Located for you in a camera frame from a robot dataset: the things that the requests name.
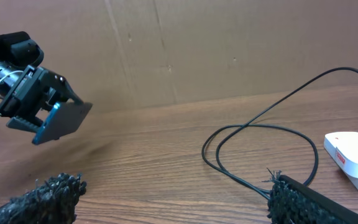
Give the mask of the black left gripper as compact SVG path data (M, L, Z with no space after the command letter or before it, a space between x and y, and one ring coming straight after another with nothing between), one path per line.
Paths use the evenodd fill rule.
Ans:
M42 125L37 113L51 111L54 104L76 104L83 100L73 91L65 77L43 67L27 66L24 70L0 64L0 116L11 118L6 126L36 133Z

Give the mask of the blue smartphone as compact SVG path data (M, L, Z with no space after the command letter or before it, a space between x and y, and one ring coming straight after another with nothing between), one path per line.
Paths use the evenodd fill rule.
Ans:
M86 118L92 103L55 103L46 120L35 134L32 143L43 144L51 140L58 140L62 136L78 130Z

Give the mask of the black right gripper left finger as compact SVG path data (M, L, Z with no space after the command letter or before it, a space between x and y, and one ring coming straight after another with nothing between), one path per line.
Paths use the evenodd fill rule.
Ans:
M72 224L76 221L75 207L86 193L86 186L81 175L61 173L51 177L1 206L0 224Z

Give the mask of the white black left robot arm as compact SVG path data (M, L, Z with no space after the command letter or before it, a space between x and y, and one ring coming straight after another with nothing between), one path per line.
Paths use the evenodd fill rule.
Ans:
M65 77L41 67L43 59L28 33L0 35L0 117L9 118L7 127L36 133L65 103L85 105Z

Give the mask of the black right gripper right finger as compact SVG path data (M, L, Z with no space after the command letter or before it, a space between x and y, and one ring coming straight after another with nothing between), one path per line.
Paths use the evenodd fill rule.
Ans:
M297 182L280 171L273 182L267 217L272 223L358 224L358 213Z

